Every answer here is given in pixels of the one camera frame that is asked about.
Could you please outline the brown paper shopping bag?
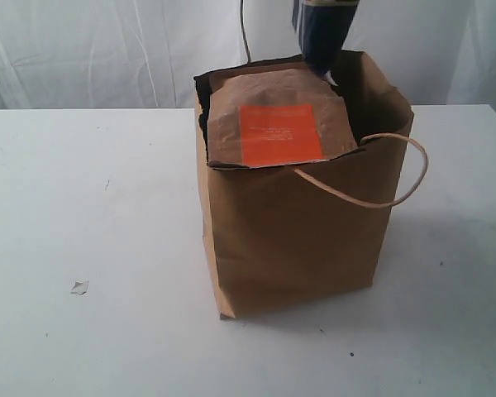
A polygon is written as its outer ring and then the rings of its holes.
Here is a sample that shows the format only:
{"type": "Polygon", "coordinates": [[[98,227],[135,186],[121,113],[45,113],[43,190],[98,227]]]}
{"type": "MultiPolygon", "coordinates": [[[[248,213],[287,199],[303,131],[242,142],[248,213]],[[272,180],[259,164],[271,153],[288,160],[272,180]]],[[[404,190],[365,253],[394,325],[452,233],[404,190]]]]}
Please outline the brown paper shopping bag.
{"type": "Polygon", "coordinates": [[[224,318],[371,286],[391,210],[402,202],[396,190],[414,145],[413,111],[366,53],[343,46],[331,67],[332,88],[345,101],[355,150],[299,165],[209,166],[210,78],[282,69],[309,68],[300,52],[194,80],[203,244],[224,318]]]}

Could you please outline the brown kraft paper pouch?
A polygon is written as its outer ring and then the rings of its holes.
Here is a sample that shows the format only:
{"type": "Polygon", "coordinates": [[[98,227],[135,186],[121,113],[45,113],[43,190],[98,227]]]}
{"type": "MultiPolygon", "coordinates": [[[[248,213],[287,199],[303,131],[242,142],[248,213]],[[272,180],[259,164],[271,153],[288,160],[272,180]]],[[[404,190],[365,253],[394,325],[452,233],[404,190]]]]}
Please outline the brown kraft paper pouch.
{"type": "Polygon", "coordinates": [[[210,84],[212,168],[320,162],[357,147],[343,97],[309,69],[214,74],[210,84]]]}

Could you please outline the blue spaghetti pasta packet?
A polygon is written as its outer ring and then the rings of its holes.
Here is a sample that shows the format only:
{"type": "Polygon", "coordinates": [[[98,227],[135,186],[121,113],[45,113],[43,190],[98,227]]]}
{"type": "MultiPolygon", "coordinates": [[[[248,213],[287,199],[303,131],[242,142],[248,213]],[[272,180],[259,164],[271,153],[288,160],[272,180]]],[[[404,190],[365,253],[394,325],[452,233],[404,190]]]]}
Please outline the blue spaghetti pasta packet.
{"type": "Polygon", "coordinates": [[[319,78],[337,86],[331,76],[354,20],[359,1],[294,1],[292,25],[303,62],[319,78]]]}

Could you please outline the torn clear plastic scrap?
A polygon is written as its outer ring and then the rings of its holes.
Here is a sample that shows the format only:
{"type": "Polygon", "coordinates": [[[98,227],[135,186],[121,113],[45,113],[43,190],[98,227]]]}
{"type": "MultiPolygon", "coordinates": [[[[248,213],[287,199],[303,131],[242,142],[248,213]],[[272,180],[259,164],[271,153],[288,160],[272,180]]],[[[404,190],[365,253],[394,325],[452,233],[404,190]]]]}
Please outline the torn clear plastic scrap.
{"type": "Polygon", "coordinates": [[[89,282],[87,280],[82,282],[76,281],[70,290],[70,293],[79,296],[84,295],[88,292],[88,286],[89,282]]]}

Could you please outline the white backdrop curtain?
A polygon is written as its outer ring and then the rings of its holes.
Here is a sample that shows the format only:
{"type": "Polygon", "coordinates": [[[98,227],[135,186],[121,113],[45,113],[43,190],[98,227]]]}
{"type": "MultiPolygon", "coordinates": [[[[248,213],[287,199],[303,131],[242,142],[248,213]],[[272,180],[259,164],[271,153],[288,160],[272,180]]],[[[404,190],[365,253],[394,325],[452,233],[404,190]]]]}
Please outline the white backdrop curtain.
{"type": "MultiPolygon", "coordinates": [[[[0,1],[0,108],[185,108],[193,77],[296,55],[290,1],[0,1]]],[[[346,40],[413,103],[496,107],[496,1],[363,1],[346,40]]]]}

